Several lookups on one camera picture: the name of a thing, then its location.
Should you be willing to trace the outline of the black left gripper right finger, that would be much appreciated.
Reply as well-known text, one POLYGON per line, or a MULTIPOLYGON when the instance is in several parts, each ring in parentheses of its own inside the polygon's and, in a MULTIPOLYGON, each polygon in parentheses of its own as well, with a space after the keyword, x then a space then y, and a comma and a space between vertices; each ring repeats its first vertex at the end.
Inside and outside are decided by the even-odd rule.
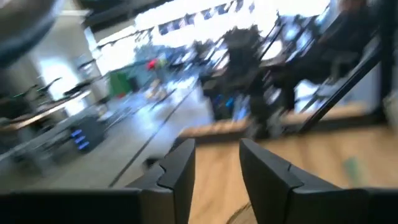
POLYGON ((258 224, 398 224, 398 189, 342 189, 250 139, 239 159, 258 224))

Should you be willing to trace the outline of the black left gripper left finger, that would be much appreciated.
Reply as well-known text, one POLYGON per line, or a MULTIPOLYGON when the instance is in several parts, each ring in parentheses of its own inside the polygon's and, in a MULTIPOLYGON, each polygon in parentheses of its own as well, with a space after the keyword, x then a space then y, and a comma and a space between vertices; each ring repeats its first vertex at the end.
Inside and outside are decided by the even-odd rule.
POLYGON ((195 140, 186 139, 120 189, 0 194, 0 224, 188 224, 194 183, 195 140))

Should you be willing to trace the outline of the round woven straw placemat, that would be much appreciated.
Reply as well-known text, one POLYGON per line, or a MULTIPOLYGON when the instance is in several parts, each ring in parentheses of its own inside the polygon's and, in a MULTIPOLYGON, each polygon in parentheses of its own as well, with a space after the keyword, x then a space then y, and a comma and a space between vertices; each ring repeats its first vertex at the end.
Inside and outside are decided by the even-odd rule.
POLYGON ((251 203, 249 202, 236 210, 226 224, 258 224, 251 203))

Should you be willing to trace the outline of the computer tower with blue lights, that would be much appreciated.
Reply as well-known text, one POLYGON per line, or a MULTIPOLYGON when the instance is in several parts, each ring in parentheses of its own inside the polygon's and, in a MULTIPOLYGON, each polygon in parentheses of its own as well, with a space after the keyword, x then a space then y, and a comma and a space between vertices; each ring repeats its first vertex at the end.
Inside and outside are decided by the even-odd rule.
POLYGON ((85 116, 70 127, 70 137, 78 151, 88 153, 105 140, 106 126, 94 116, 85 116))

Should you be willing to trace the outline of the box with blue lights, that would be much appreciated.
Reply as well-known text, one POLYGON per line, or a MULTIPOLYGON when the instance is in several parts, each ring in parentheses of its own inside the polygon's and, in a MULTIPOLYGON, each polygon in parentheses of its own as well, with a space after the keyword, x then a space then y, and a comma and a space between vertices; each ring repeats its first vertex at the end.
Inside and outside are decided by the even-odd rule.
POLYGON ((234 96, 217 95, 212 101, 215 120, 231 119, 234 111, 234 96))

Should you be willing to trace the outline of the green cabinet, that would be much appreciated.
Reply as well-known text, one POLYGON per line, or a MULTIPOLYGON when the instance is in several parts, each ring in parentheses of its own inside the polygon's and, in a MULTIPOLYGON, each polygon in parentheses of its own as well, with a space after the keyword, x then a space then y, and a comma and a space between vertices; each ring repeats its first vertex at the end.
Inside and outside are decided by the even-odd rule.
POLYGON ((131 91, 126 72, 109 74, 109 91, 112 97, 122 98, 131 91))

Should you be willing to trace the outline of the long wooden desk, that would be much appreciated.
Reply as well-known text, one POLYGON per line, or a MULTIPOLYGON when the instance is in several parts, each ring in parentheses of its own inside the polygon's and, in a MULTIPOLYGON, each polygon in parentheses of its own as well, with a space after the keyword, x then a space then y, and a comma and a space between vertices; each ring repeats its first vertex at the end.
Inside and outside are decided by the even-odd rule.
POLYGON ((66 100, 60 100, 56 103, 51 103, 45 107, 44 110, 38 111, 35 114, 28 114, 26 116, 20 116, 16 119, 9 120, 3 124, 0 124, 0 131, 15 131, 21 129, 25 126, 28 126, 50 114, 61 110, 66 107, 66 105, 71 102, 78 101, 88 96, 91 93, 90 90, 85 90, 80 93, 74 94, 71 98, 66 100))

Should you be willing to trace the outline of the black aluminium table frame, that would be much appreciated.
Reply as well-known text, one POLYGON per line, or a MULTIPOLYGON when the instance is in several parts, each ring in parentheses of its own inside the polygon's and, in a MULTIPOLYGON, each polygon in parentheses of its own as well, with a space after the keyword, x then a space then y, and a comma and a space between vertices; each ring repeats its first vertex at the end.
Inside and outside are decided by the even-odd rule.
MULTIPOLYGON (((383 117, 381 99, 391 89, 397 13, 398 0, 339 0, 325 20, 318 15, 276 19, 261 50, 262 64, 270 66, 285 100, 281 136, 383 117)), ((201 78, 210 103, 215 74, 221 70, 201 78)), ((254 121, 241 110, 231 119, 186 128, 178 140, 268 139, 255 137, 255 132, 254 121)))

